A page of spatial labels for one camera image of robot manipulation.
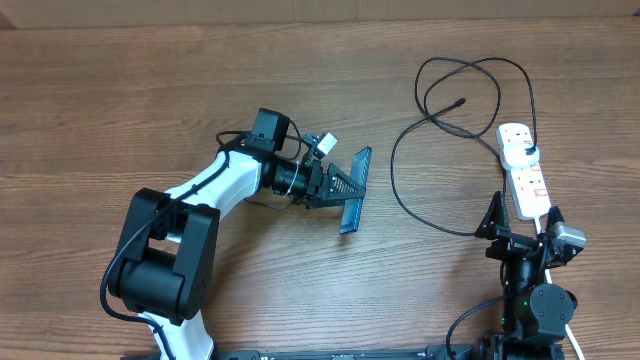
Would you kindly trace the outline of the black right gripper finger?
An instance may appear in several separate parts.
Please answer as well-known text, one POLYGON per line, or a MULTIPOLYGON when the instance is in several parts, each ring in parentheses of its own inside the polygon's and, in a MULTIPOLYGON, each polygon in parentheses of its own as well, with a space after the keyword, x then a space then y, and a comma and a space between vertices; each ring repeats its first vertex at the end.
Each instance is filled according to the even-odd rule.
POLYGON ((481 223, 474 232, 477 238, 509 238, 511 228, 504 194, 496 191, 481 223))
POLYGON ((557 206, 551 207, 547 214, 544 233, 547 235, 557 235, 564 225, 564 217, 560 209, 557 206))

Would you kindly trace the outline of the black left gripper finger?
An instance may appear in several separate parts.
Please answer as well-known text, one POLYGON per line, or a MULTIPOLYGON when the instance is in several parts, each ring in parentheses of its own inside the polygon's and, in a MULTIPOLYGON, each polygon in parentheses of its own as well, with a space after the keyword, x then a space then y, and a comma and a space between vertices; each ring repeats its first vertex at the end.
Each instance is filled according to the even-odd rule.
POLYGON ((326 173, 327 184, 324 193, 327 196, 364 196, 366 187, 352 179, 337 165, 330 164, 326 173))
POLYGON ((360 197, 346 197, 346 198, 332 198, 332 199, 321 199, 318 197, 307 197, 304 199, 304 205, 307 209, 317 209, 317 208, 326 208, 326 207, 335 207, 335 206, 344 206, 346 202, 351 200, 361 200, 363 196, 360 197))

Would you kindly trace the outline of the blue smartphone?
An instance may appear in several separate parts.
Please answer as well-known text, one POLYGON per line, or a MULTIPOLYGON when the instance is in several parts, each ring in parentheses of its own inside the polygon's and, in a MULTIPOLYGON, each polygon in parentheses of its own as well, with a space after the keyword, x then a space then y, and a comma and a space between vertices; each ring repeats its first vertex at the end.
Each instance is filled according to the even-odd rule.
POLYGON ((359 229, 371 156, 371 147, 364 147, 353 156, 350 178, 356 188, 349 193, 349 198, 344 202, 341 234, 353 233, 359 229))

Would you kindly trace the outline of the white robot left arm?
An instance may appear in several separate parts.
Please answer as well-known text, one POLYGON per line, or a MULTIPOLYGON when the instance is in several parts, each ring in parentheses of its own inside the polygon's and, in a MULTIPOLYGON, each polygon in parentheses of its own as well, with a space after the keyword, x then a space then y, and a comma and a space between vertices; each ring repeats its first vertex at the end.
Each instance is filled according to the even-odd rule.
POLYGON ((201 309, 220 222, 261 189, 307 209, 340 206, 339 232, 358 230, 371 148, 357 152, 344 172, 321 163, 338 142, 332 133, 289 134, 295 126, 286 115, 261 108, 252 129, 230 132, 214 162, 194 178, 133 196, 99 297, 109 316, 151 330, 155 358, 216 358, 201 309))

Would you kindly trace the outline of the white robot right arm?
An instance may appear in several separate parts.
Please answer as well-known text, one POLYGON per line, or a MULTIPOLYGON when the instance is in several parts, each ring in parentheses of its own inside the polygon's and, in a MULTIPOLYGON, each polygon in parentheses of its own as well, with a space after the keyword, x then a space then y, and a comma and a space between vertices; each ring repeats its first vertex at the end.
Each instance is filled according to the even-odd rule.
POLYGON ((576 296, 548 282, 545 272, 568 264, 585 247, 583 231, 568 226, 559 208, 548 212, 547 225, 534 237, 511 230, 505 196, 496 192, 474 236, 491 242, 485 256, 500 262, 503 294, 466 311, 450 326, 445 359, 558 360, 561 341, 578 306, 576 296), (487 332, 471 345, 455 345, 456 327, 470 315, 503 305, 500 332, 487 332))

